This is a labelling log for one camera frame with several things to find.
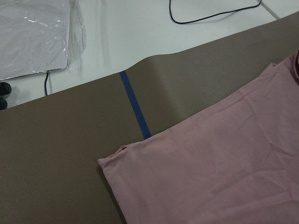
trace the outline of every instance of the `white table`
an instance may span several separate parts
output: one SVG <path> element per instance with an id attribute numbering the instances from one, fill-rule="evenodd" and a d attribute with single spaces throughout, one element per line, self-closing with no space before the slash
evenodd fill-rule
<path id="1" fill-rule="evenodd" d="M 227 0 L 226 4 L 218 4 L 218 0 L 190 0 L 188 5 L 184 0 L 172 1 L 178 20 L 256 4 L 256 0 Z M 271 1 L 266 4 L 274 9 L 276 4 L 269 4 Z M 283 2 L 291 7 L 294 1 Z M 80 5 L 86 26 L 86 49 L 68 70 L 51 73 L 48 93 L 117 73 L 152 55 L 180 52 L 275 20 L 263 6 L 178 25 L 170 20 L 167 0 L 81 0 Z M 277 14 L 288 13 L 278 10 Z M 44 79 L 45 75 L 39 74 L 8 81 L 13 88 L 7 98 L 9 107 L 43 97 Z"/>
<path id="2" fill-rule="evenodd" d="M 263 6 L 277 19 L 299 11 L 298 0 L 263 0 Z"/>

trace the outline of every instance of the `cable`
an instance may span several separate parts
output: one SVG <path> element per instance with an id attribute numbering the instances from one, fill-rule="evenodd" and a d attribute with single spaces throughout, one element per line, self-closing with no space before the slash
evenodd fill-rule
<path id="1" fill-rule="evenodd" d="M 227 12 L 223 12 L 223 13 L 217 13 L 217 14 L 215 14 L 215 15 L 210 15 L 210 16 L 207 16 L 207 17 L 198 19 L 198 20 L 187 21 L 187 22 L 178 22 L 178 21 L 176 21 L 176 20 L 173 18 L 173 16 L 172 16 L 172 13 L 171 13 L 171 0 L 169 0 L 169 14 L 170 14 L 171 20 L 172 20 L 173 22 L 175 22 L 175 23 L 177 23 L 177 24 L 188 24 L 188 23 L 193 23 L 193 22 L 198 22 L 198 21 L 206 20 L 206 19 L 209 19 L 209 18 L 218 16 L 218 15 L 221 15 L 221 14 L 234 13 L 234 12 L 239 12 L 239 11 L 242 11 L 242 10 L 245 10 L 245 9 L 256 8 L 256 7 L 258 7 L 261 3 L 262 3 L 262 0 L 260 0 L 259 3 L 258 3 L 257 5 L 255 5 L 255 6 L 249 6 L 249 7 L 239 8 L 239 9 L 235 9 L 235 10 L 227 11 Z"/>
<path id="2" fill-rule="evenodd" d="M 47 75 L 46 75 L 46 79 L 45 79 L 45 83 L 44 83 L 45 95 L 46 95 L 46 96 L 48 95 L 48 92 L 47 92 L 47 81 L 48 81 L 49 73 L 50 73 L 50 72 L 47 71 Z"/>

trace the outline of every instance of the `pink fabric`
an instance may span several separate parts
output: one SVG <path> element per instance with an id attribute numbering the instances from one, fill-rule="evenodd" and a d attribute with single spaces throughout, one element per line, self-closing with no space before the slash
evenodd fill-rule
<path id="1" fill-rule="evenodd" d="M 127 223 L 299 223 L 296 56 L 178 125 L 99 159 Z"/>

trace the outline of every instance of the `brown mat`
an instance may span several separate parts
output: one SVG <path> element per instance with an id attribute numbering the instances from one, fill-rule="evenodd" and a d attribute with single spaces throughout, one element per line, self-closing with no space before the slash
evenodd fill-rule
<path id="1" fill-rule="evenodd" d="M 152 133 L 223 99 L 299 49 L 299 13 L 127 70 Z M 101 169 L 142 140 L 119 74 L 1 111 L 0 223 L 117 224 Z"/>

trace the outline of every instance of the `pink cloth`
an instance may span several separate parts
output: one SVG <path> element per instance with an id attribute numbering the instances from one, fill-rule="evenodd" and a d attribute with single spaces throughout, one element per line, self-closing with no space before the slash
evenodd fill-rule
<path id="1" fill-rule="evenodd" d="M 99 159 L 128 224 L 299 223 L 297 54 Z"/>

